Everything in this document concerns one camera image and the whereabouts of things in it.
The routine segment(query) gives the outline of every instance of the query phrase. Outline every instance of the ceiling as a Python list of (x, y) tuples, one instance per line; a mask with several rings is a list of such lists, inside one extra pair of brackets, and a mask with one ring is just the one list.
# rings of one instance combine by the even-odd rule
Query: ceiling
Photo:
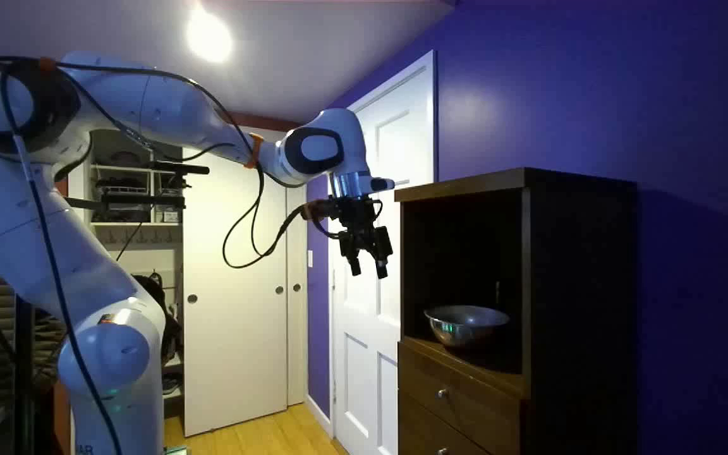
[(206, 64), (184, 46), (194, 0), (0, 0), (0, 56), (94, 51), (189, 75), (229, 112), (309, 121), (450, 13), (445, 0), (201, 0), (234, 51)]

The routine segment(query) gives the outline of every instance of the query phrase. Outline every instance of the ceiling light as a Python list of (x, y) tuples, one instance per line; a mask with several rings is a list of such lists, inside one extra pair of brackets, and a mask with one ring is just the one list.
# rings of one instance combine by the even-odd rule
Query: ceiling light
[(218, 16), (194, 2), (187, 23), (187, 46), (210, 64), (224, 64), (232, 52), (232, 36)]

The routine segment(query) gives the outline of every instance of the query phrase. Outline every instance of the closet door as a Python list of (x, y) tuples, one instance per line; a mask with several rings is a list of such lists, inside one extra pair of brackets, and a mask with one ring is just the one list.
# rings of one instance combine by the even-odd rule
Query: closet door
[[(254, 199), (257, 171), (218, 156), (194, 164), (210, 174), (187, 178), (184, 191), (184, 435), (280, 413), (289, 391), (286, 247), (243, 271), (223, 261), (223, 238)], [(268, 180), (257, 251), (284, 218), (286, 190)], [(254, 258), (248, 222), (227, 243), (232, 263)]]

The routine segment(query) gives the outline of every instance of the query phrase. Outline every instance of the white door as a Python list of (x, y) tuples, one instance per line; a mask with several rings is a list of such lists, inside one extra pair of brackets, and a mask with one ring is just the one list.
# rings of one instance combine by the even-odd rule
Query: white door
[[(184, 435), (286, 409), (286, 247), (253, 267), (223, 263), (223, 238), (257, 195), (257, 171), (201, 156), (210, 174), (193, 174), (184, 209)], [(286, 218), (286, 191), (268, 180), (257, 247)], [(248, 224), (227, 258), (254, 258)]]
[[(399, 188), (434, 180), (434, 84), (431, 52), (358, 99), (367, 161), (375, 178)], [(380, 281), (361, 252), (361, 275), (351, 275), (330, 251), (333, 427), (351, 455), (396, 455), (396, 337), (399, 337), (399, 208), (385, 203), (376, 224), (387, 224), (392, 258)]]

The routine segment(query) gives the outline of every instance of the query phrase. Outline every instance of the door frame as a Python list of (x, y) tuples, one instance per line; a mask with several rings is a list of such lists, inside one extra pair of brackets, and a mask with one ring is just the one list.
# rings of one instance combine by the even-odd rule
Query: door frame
[[(419, 70), (428, 70), (425, 74), (425, 104), (429, 108), (429, 119), (425, 124), (425, 133), (428, 133), (428, 155), (431, 156), (431, 178), (438, 180), (438, 155), (434, 155), (434, 145), (438, 145), (438, 107), (434, 107), (434, 51), (428, 51), (425, 56), (419, 56), (418, 60), (411, 60), (410, 65), (404, 65), (402, 70), (396, 70), (392, 79), (387, 79), (385, 84), (380, 84), (376, 89), (372, 89), (368, 93), (364, 93), (361, 99), (357, 99), (354, 104), (349, 104), (351, 112), (357, 108), (364, 108), (368, 104), (375, 104), (376, 99), (382, 99), (385, 93), (388, 93), (395, 85), (399, 85), (402, 80), (418, 75)], [(329, 414), (329, 430), (330, 435), (335, 438), (339, 435), (339, 409), (335, 409), (335, 381), (339, 381), (339, 373), (335, 373), (335, 354), (342, 351), (339, 342), (339, 328), (342, 328), (342, 314), (339, 310), (339, 296), (335, 296), (335, 284), (333, 284), (333, 267), (342, 267), (347, 266), (344, 258), (339, 258), (335, 247), (327, 247), (329, 252), (329, 406), (330, 406), (330, 414)]]

